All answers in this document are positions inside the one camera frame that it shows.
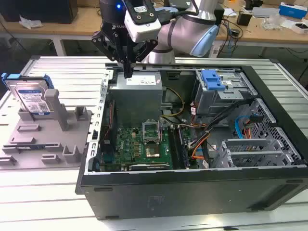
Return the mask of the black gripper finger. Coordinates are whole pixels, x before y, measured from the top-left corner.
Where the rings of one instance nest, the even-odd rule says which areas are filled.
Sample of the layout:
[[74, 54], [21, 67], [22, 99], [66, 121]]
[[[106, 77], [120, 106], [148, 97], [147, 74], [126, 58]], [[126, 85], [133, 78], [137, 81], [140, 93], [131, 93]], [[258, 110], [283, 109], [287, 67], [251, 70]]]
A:
[[156, 46], [158, 41], [150, 39], [135, 43], [131, 39], [128, 43], [128, 77], [132, 77], [133, 68], [136, 62], [141, 62]]
[[123, 68], [124, 77], [129, 78], [128, 57], [122, 36], [118, 32], [112, 32], [111, 38], [108, 38], [102, 31], [97, 31], [91, 37], [91, 41], [109, 60], [117, 61]]

